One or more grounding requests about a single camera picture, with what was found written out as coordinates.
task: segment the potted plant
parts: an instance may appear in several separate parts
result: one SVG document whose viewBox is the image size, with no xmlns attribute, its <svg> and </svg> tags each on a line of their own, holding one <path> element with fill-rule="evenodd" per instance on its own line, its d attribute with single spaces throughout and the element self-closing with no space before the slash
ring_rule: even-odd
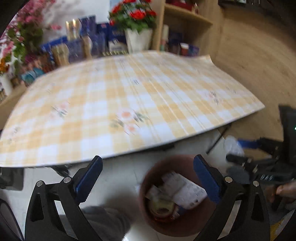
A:
<svg viewBox="0 0 296 241">
<path fill-rule="evenodd" d="M 13 62 L 17 75 L 20 63 L 26 63 L 39 51 L 43 30 L 60 30 L 58 25 L 43 25 L 44 13 L 56 0 L 30 0 L 10 22 L 0 38 L 2 57 Z"/>
<path fill-rule="evenodd" d="M 110 25 L 124 30 L 129 53 L 150 48 L 156 13 L 151 0 L 123 0 L 110 14 Z"/>
<path fill-rule="evenodd" d="M 9 64 L 6 63 L 5 58 L 0 60 L 0 102 L 4 96 L 10 95 L 12 92 L 12 84 L 8 78 Z"/>
</svg>

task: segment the bottle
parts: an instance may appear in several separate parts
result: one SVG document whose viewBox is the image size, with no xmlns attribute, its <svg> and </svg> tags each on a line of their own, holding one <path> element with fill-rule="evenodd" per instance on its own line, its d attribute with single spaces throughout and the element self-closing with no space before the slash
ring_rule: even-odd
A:
<svg viewBox="0 0 296 241">
<path fill-rule="evenodd" d="M 167 25 L 163 25 L 163 33 L 160 42 L 160 51 L 168 52 L 168 31 L 169 27 Z"/>
</svg>

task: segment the tablecloth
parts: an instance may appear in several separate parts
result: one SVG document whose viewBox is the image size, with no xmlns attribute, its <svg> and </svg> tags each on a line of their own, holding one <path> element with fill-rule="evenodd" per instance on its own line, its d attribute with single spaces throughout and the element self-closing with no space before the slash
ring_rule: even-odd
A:
<svg viewBox="0 0 296 241">
<path fill-rule="evenodd" d="M 209 56 L 148 51 L 39 77 L 0 139 L 0 166 L 68 164 L 193 136 L 264 108 Z"/>
</svg>

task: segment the wooden shelf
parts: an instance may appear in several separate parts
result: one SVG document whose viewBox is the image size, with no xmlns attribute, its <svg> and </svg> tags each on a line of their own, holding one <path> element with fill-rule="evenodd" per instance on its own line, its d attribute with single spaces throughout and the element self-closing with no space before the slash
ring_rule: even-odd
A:
<svg viewBox="0 0 296 241">
<path fill-rule="evenodd" d="M 204 22 L 204 23 L 211 24 L 211 25 L 213 24 L 211 21 L 207 20 L 206 18 L 204 18 L 201 15 L 195 14 L 189 10 L 186 10 L 184 8 L 177 7 L 172 4 L 168 4 L 168 3 L 165 4 L 165 13 L 168 13 L 168 14 L 171 14 L 174 16 L 178 16 L 178 17 L 181 17 L 186 20 Z"/>
</svg>

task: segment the bowl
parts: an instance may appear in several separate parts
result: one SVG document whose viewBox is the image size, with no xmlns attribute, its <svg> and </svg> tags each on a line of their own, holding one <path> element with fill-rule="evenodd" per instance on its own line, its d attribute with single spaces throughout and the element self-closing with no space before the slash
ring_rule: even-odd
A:
<svg viewBox="0 0 296 241">
<path fill-rule="evenodd" d="M 172 237 L 186 237 L 200 232 L 216 208 L 216 204 L 208 197 L 197 207 L 188 210 L 184 215 L 169 223 L 156 221 L 150 214 L 145 198 L 152 185 L 161 185 L 161 177 L 171 171 L 181 174 L 202 187 L 193 170 L 193 155 L 174 155 L 156 163 L 146 174 L 139 193 L 140 211 L 146 222 L 157 232 Z"/>
</svg>

